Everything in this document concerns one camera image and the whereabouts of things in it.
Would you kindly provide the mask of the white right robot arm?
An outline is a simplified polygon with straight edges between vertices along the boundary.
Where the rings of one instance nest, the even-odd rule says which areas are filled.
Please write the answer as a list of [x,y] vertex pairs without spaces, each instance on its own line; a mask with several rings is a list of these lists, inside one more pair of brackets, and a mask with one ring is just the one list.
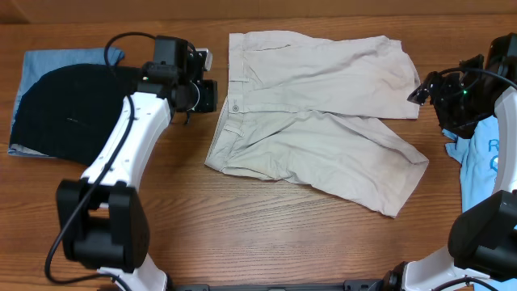
[[435,109],[461,164],[462,213],[448,244],[346,290],[516,288],[516,35],[494,39],[486,56],[429,73],[408,101]]

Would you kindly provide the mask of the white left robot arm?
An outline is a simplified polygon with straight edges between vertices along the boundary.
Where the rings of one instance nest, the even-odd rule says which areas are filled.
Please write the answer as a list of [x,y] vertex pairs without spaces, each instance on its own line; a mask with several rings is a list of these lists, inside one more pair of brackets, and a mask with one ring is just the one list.
[[58,186],[61,231],[44,263],[47,280],[56,285],[71,282],[51,273],[61,247],[66,259],[94,270],[88,280],[106,277],[121,290],[174,288],[149,254],[149,223],[138,189],[153,148],[174,114],[216,111],[217,83],[204,79],[212,66],[209,49],[172,36],[153,40],[153,60],[141,67],[135,85],[124,85],[115,66],[106,64],[123,92],[123,105],[109,138],[81,179]]

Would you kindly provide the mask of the beige khaki shorts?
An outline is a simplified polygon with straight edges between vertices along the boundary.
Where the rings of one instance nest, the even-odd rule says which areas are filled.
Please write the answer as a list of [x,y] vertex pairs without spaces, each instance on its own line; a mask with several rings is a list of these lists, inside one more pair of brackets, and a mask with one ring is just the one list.
[[233,33],[228,91],[206,164],[227,175],[307,184],[396,217],[428,158],[387,119],[414,120],[420,83],[399,40]]

